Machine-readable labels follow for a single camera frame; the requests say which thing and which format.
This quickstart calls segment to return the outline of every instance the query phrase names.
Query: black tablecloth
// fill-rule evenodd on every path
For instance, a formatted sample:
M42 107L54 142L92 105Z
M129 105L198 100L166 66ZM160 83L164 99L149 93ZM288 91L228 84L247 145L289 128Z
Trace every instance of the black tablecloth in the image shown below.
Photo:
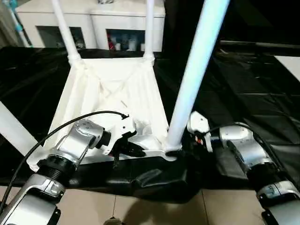
M141 56L136 52L81 50L83 58ZM157 56L154 71L170 121L186 59ZM69 72L63 49L0 50L0 100L40 140L48 132ZM300 185L300 83L273 56L215 53L201 84L194 109L210 126L240 121L249 124L273 147L281 163ZM183 152L175 162L162 158L81 165L70 188L185 202L200 188L249 188L233 155L213 154L184 134ZM22 155L0 138L0 184L7 184ZM24 165L15 183L31 175Z

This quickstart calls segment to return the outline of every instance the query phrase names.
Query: black cable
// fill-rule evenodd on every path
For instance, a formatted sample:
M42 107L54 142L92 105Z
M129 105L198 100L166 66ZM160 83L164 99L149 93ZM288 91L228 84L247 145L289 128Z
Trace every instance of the black cable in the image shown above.
M254 135L254 138L258 139L258 141L260 143L262 143L267 148L266 152L275 161L275 163L277 164L277 166L279 166L281 170L286 171L284 165L279 161L277 155L274 153L274 151L273 151L272 147L270 146L270 144L266 140L264 140L257 132L255 132L249 125L242 124L242 123L229 123L229 124L221 125L221 126L218 126L218 127L214 127L212 129L204 132L204 133L200 133L200 135L202 137L204 137L208 133L211 133L213 131L216 131L216 130L218 130L220 128L224 128L224 127L227 127L227 126L239 126L239 127L243 127L243 128L246 128L246 129L252 131L252 133Z
M6 190L5 190L5 193L4 193L4 196L2 198L2 202L0 204L0 214L3 212L3 209L4 209L4 206L5 206L5 203L8 199L8 196L9 196L9 193L10 193L10 190L11 188L13 187L13 183L17 177L17 174L19 173L22 165L26 162L26 160L29 158L29 156L34 152L35 149L38 148L38 146L40 146L45 140L47 140L49 137L51 137L53 134L55 134L56 132L58 132L59 130L63 129L64 127L66 127L67 125L70 125L71 123L74 123L78 120L81 120L83 118L86 118L86 117L89 117L89 116L92 116L92 115L96 115L96 114L104 114L104 113L110 113L110 114L116 114L116 115L120 115L123 119L127 118L128 116L125 115L125 114L122 114L120 112L115 112L115 111L98 111L98 112L91 112L91 113L88 113L88 114L85 114L83 116L79 116L75 119L72 119L70 120L69 122L66 122L64 123L63 125L60 125L58 128L54 129L52 132L50 132L46 137L44 137L41 141L39 141L35 146L33 146L29 152L27 152L27 154L24 156L24 158L22 159L22 161L20 162L20 164L18 165L17 169L15 170L15 173L13 175L13 177L11 178Z

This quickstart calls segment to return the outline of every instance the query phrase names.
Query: floor tile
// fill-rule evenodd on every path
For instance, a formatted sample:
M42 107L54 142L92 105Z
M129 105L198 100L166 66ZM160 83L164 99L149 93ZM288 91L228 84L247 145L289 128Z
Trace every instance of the floor tile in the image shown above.
M60 225L102 225L113 216L115 196L98 192L67 190L58 208Z
M0 201L2 201L2 197L5 193L5 190L6 190L5 186L0 186ZM11 189L6 204L10 203L10 201L14 198L14 196L18 193L19 190L20 190L19 187L13 187Z
M126 225L207 225L202 192L186 204L117 196L114 216Z
M254 191L203 190L209 225L263 225Z

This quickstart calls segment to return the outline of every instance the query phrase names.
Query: white cabinet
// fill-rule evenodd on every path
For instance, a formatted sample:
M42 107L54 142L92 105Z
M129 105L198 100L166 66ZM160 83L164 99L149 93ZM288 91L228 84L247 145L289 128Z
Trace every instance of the white cabinet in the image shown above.
M90 13L101 49L109 49L107 34L112 30L115 33L119 30L120 34L128 30L130 34L132 30L146 29L146 0L115 0L113 4L98 5ZM161 52L165 23L163 0L155 0L153 23L153 51Z
M109 49L110 31L120 30L123 34L127 30L131 34L133 30L145 31L146 0L115 0L103 5L97 0L60 0L60 3L79 48ZM34 47L64 45L50 0L31 0L16 11ZM153 51L160 52L165 22L163 0L155 0L153 20Z
M97 6L95 0L60 0L67 25L76 44L97 48L89 11ZM31 0L16 9L34 47L63 45L58 23L50 0Z

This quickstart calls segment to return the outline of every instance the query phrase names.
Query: white metal pole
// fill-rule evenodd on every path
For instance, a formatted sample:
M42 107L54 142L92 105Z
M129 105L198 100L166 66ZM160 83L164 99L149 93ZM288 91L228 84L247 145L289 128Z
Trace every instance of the white metal pole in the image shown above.
M144 58L150 59L150 60L154 60L154 55L153 55L153 20L154 20L154 0L147 0Z
M23 127L2 102L0 102L0 133L24 156L37 144L36 139ZM44 152L44 150L42 146L39 146L31 157L27 159L27 163L34 171L38 169L36 166L39 160L37 154L41 152Z
M81 57L76 49L76 45L73 40L70 28L67 26L64 14L61 9L60 1L52 0L52 6L59 24L61 36L67 49L69 63L72 65L74 62L80 60Z
M166 150L181 148L181 138L197 97L206 67L230 0L205 0L176 100Z

